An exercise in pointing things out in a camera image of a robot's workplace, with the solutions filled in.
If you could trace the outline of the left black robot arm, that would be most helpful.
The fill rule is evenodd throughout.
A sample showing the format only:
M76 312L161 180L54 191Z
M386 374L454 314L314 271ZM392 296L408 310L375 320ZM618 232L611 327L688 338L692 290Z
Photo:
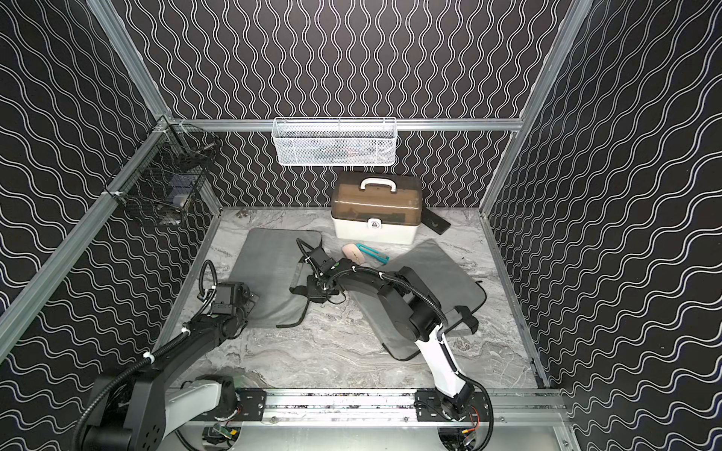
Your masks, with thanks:
M231 377L197 379L173 394L167 390L200 357L240 336L256 301L243 282L214 281L174 338L94 381L71 449L155 450L167 435L200 415L221 421L235 417L240 402Z

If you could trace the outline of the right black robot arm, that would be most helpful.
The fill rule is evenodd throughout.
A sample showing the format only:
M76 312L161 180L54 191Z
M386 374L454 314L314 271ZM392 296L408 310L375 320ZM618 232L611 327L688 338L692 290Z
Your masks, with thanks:
M351 259L334 260L323 246L313 247L302 239L298 239L296 245L301 252L300 261L310 266L311 275L306 285L291 292L317 304L329 301L342 291L377 298L392 326L415 343L430 368L439 413L452 421L467 417L481 385L466 376L457 363L446 338L447 316L414 270L404 267L398 272L381 271Z

